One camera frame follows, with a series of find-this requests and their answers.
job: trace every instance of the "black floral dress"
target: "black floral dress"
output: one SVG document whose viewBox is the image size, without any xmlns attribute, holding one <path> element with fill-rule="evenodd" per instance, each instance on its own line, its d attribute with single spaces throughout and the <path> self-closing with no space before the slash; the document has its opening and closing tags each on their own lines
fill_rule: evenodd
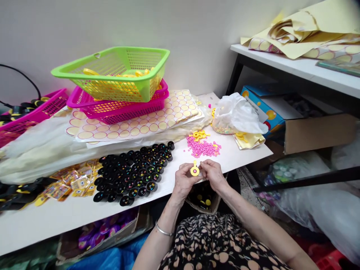
<svg viewBox="0 0 360 270">
<path fill-rule="evenodd" d="M 288 270 L 267 246 L 251 238 L 232 214 L 184 219 L 159 269 Z"/>
</svg>

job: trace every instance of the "silver bracelet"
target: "silver bracelet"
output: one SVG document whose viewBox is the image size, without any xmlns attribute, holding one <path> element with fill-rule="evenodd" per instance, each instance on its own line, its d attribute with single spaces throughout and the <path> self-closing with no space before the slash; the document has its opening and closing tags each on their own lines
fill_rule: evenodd
<svg viewBox="0 0 360 270">
<path fill-rule="evenodd" d="M 155 227 L 158 229 L 158 231 L 166 236 L 173 236 L 174 234 L 173 233 L 168 233 L 168 232 L 164 232 L 162 229 L 159 228 L 159 225 L 158 225 L 158 221 L 156 221 L 155 223 Z"/>
</svg>

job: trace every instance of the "pink beads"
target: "pink beads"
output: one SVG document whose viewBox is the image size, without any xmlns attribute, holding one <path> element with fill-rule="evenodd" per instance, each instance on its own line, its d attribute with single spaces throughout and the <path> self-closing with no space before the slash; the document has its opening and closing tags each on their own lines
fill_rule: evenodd
<svg viewBox="0 0 360 270">
<path fill-rule="evenodd" d="M 218 156 L 220 155 L 219 150 L 221 145 L 218 145 L 216 142 L 208 143 L 205 140 L 203 143 L 201 141 L 196 142 L 194 137 L 186 137 L 187 146 L 192 149 L 192 156 L 199 158 L 201 155 L 204 156 Z"/>
</svg>

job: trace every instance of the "black cable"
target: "black cable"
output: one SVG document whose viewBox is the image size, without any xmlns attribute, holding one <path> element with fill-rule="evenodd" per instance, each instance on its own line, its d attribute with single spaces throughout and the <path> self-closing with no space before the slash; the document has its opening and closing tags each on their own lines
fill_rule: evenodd
<svg viewBox="0 0 360 270">
<path fill-rule="evenodd" d="M 0 64 L 0 66 L 3 66 L 3 67 L 5 67 L 5 68 L 13 69 L 13 70 L 19 72 L 19 73 L 20 73 L 22 76 L 24 76 L 25 78 L 27 78 L 27 80 L 28 80 L 29 82 L 31 82 L 31 84 L 35 87 L 36 92 L 37 92 L 37 95 L 39 96 L 39 97 L 38 97 L 38 100 L 41 99 L 41 94 L 40 94 L 39 88 L 36 86 L 36 84 L 35 84 L 32 80 L 30 80 L 30 78 L 29 78 L 28 76 L 26 76 L 24 73 L 22 73 L 20 70 L 14 68 L 14 67 L 10 67 L 10 66 L 4 65 L 4 64 Z M 6 107 L 12 108 L 12 105 L 10 105 L 10 104 L 8 104 L 8 103 L 4 103 L 4 102 L 2 102 L 1 100 L 0 100 L 0 103 L 4 104 Z"/>
</svg>

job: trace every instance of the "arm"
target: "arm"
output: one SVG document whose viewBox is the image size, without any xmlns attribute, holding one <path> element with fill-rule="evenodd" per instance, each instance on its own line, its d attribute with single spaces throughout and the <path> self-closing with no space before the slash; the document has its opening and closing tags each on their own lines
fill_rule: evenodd
<svg viewBox="0 0 360 270">
<path fill-rule="evenodd" d="M 295 270 L 318 269 L 305 251 L 275 221 L 230 187 L 222 175 L 220 164 L 209 159 L 200 164 L 205 171 L 203 175 L 209 179 L 213 190 L 257 240 L 263 242 Z"/>
<path fill-rule="evenodd" d="M 182 164 L 175 173 L 174 190 L 157 222 L 160 229 L 164 232 L 173 233 L 175 231 L 176 219 L 186 197 L 192 186 L 202 179 L 202 176 L 186 176 L 186 173 L 193 166 L 192 163 Z M 161 233 L 154 227 L 142 246 L 132 269 L 157 269 L 163 257 L 169 252 L 172 242 L 172 237 Z"/>
</svg>

